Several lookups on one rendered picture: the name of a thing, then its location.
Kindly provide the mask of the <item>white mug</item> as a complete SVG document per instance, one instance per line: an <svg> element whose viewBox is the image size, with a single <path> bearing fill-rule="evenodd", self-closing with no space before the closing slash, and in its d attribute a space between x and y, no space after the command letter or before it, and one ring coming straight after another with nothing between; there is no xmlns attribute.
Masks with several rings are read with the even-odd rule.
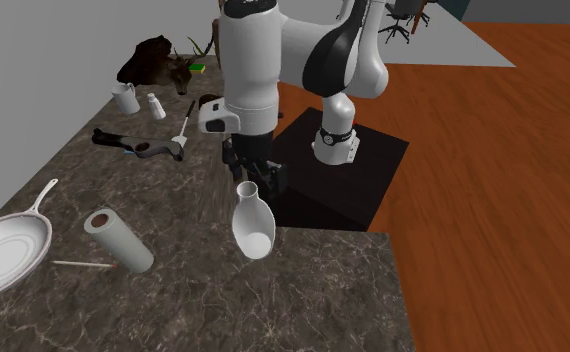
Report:
<svg viewBox="0 0 570 352"><path fill-rule="evenodd" d="M119 109L124 114L131 115L140 110L140 105L136 98L136 89L132 83L117 84L111 89L111 93Z"/></svg>

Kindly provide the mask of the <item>black office chair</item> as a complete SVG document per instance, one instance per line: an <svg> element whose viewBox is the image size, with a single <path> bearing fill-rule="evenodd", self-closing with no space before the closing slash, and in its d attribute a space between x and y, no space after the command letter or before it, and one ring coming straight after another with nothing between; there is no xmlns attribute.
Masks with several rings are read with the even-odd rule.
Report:
<svg viewBox="0 0 570 352"><path fill-rule="evenodd" d="M386 3L385 8L388 10L388 15L395 20L391 26L385 27L378 31L378 33L388 32L388 40L400 32L406 40L410 43L409 31L400 25L401 21L408 21L412 16L421 14L428 0L395 0L394 3Z"/></svg>

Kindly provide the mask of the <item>wooden matchstick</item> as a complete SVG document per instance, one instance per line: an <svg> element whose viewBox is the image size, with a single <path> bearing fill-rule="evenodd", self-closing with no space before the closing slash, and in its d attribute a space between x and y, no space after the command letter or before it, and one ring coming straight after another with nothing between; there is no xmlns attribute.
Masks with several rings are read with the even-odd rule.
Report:
<svg viewBox="0 0 570 352"><path fill-rule="evenodd" d="M52 260L50 261L50 263L55 265L92 267L92 268L104 268L104 269L117 268L117 264L108 264L108 263L91 263L91 262L59 261L59 260Z"/></svg>

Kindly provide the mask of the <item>white salt shaker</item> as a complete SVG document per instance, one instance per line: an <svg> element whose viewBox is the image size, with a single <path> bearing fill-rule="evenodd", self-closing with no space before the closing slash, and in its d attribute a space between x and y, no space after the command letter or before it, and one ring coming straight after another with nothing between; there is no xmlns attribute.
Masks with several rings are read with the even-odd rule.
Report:
<svg viewBox="0 0 570 352"><path fill-rule="evenodd" d="M148 93L148 103L152 116L155 120L163 120L167 114L157 96L154 93Z"/></svg>

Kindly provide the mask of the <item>white frying pan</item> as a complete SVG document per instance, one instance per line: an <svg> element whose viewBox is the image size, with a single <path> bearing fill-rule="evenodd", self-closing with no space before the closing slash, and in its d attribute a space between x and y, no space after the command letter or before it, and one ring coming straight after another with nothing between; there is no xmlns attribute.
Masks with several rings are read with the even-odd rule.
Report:
<svg viewBox="0 0 570 352"><path fill-rule="evenodd" d="M28 209L0 217L0 293L25 279L50 249L52 224L39 206L57 183L51 179Z"/></svg>

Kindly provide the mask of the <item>black robot stand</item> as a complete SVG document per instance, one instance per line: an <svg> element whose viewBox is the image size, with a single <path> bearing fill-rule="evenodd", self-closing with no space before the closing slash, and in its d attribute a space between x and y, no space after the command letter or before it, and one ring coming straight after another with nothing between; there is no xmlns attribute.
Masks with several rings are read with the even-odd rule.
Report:
<svg viewBox="0 0 570 352"><path fill-rule="evenodd" d="M409 143L359 124L353 162L329 166L313 154L322 112L308 108L279 134L272 160L287 166L284 193L268 202L282 227L368 230Z"/></svg>

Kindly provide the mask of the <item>black and grey hand tool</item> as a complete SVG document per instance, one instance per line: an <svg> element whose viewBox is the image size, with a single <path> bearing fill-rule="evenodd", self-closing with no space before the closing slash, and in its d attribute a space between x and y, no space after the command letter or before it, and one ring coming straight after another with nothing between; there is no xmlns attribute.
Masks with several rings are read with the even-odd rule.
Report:
<svg viewBox="0 0 570 352"><path fill-rule="evenodd" d="M184 159L183 147L171 140L157 140L142 137L107 133L99 128L93 130L92 142L97 145L118 147L133 152L139 158L150 158L158 154L169 154L175 161Z"/></svg>

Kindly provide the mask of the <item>white paper towel roll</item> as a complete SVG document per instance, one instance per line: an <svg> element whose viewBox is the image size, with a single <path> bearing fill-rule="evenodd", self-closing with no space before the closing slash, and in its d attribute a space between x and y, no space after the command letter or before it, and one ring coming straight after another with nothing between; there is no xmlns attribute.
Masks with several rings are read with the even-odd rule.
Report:
<svg viewBox="0 0 570 352"><path fill-rule="evenodd" d="M84 222L84 230L133 273L146 272L154 263L151 251L110 208L92 213Z"/></svg>

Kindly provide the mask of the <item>white vase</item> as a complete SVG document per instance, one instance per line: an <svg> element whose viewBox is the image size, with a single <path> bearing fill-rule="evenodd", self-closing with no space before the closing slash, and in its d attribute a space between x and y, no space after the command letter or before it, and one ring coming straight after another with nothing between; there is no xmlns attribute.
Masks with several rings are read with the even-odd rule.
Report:
<svg viewBox="0 0 570 352"><path fill-rule="evenodd" d="M232 217L232 232L242 253L258 260L270 254L275 242L276 223L268 204L259 197L252 181L236 188L239 202Z"/></svg>

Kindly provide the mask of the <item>brown deer head figure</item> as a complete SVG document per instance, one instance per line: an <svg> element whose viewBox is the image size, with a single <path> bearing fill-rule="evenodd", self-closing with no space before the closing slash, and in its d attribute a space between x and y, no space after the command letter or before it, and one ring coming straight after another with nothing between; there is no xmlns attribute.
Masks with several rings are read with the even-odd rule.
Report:
<svg viewBox="0 0 570 352"><path fill-rule="evenodd" d="M178 95L186 95L192 79L190 66L198 55L171 57L172 43L163 35L139 43L131 58L121 67L116 79L121 83L167 86L173 84Z"/></svg>

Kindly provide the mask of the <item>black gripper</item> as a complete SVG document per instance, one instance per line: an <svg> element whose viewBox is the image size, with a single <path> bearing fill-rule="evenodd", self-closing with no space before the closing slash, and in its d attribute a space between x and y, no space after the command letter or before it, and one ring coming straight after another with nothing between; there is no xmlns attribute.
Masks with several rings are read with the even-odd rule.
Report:
<svg viewBox="0 0 570 352"><path fill-rule="evenodd" d="M269 161L273 132L261 135L233 134L231 138L222 142L222 162L228 166L233 181L242 179L242 165L252 171L252 181L257 185L261 199L268 201L278 197L284 190L284 167Z"/></svg>

